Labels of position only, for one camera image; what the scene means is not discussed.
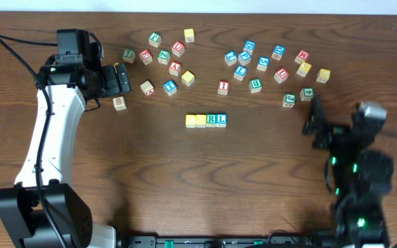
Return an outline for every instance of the green led light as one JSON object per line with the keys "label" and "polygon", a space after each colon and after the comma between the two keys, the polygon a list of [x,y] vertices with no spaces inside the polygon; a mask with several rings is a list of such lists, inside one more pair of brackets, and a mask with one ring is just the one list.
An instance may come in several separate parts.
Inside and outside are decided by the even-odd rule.
{"label": "green led light", "polygon": [[358,227],[364,227],[365,226],[365,219],[364,218],[359,218],[357,224],[358,224]]}

